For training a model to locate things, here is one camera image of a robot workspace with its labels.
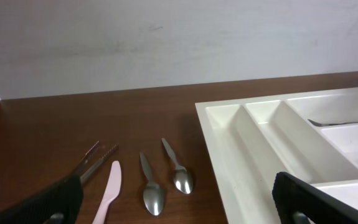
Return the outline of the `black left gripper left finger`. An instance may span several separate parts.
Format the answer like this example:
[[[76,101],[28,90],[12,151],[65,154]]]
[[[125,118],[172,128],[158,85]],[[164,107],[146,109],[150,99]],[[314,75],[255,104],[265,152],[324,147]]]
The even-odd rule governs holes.
[[[0,223],[44,223],[61,213],[63,223],[74,224],[83,202],[79,176],[70,175],[0,212]]]

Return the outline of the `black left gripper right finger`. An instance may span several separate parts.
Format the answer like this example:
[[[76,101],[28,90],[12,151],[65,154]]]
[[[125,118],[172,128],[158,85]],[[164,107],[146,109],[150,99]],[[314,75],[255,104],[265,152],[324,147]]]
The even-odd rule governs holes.
[[[287,173],[276,174],[272,196],[280,221],[358,224],[358,210]]]

